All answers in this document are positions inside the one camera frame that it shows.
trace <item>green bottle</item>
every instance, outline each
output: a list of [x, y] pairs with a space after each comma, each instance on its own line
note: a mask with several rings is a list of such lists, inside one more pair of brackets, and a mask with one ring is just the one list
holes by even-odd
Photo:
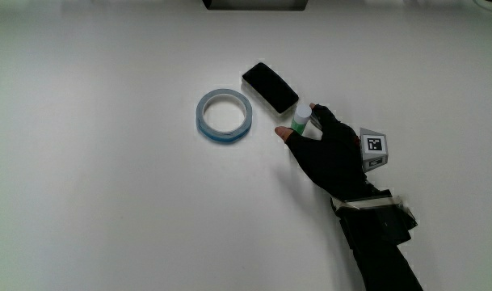
[[309, 105], [300, 104], [296, 107], [296, 112], [292, 118], [291, 129], [294, 129], [300, 135], [303, 134], [305, 126], [312, 114], [312, 108]]

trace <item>black smartphone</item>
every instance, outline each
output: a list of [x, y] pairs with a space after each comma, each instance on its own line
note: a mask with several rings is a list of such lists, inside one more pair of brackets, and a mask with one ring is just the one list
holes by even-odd
[[299, 100], [296, 92], [263, 63], [243, 74], [242, 81], [253, 87], [280, 114]]

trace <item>blue tape roll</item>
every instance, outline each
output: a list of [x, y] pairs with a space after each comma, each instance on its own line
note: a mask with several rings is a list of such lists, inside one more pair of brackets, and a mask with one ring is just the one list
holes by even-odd
[[[206, 109], [206, 105], [208, 102], [217, 97], [218, 95], [232, 95], [234, 98], [238, 99], [241, 102], [242, 109], [245, 109], [245, 118], [244, 122], [235, 130], [229, 132], [221, 132], [215, 129], [212, 129], [209, 125], [204, 121], [204, 109]], [[196, 123], [197, 128], [207, 137], [213, 139], [214, 141], [221, 142], [233, 142], [243, 137], [251, 128], [251, 121], [253, 120], [253, 110], [251, 108], [251, 104], [249, 100], [242, 94], [230, 90], [230, 89], [217, 89], [207, 93], [197, 104], [196, 110]]]

